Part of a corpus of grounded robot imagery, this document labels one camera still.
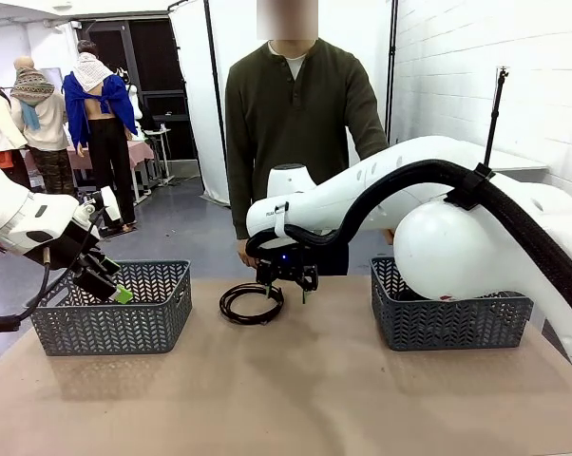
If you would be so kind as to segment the person's right hand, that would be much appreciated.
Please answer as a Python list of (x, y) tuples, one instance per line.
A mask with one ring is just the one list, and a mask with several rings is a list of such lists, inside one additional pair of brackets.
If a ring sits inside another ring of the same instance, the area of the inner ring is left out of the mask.
[(250, 256), (247, 253), (247, 239), (238, 239), (237, 240), (237, 252), (240, 260), (242, 263), (249, 267), (256, 269), (257, 267), (257, 259), (253, 256)]

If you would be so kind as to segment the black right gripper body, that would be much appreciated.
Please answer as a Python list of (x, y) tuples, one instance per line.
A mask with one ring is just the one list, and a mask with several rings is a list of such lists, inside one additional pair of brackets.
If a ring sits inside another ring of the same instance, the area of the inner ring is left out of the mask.
[(278, 279), (301, 280), (303, 267), (310, 266), (306, 254), (301, 250), (277, 252), (269, 259), (263, 259), (261, 265), (271, 266), (274, 281)]

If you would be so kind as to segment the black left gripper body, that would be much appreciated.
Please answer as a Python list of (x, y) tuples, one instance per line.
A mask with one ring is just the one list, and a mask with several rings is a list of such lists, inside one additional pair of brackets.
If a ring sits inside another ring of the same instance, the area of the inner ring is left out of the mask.
[(52, 269), (70, 268), (74, 275), (82, 270), (93, 271), (94, 257), (106, 256), (99, 239), (88, 229), (70, 222), (61, 236), (52, 243)]

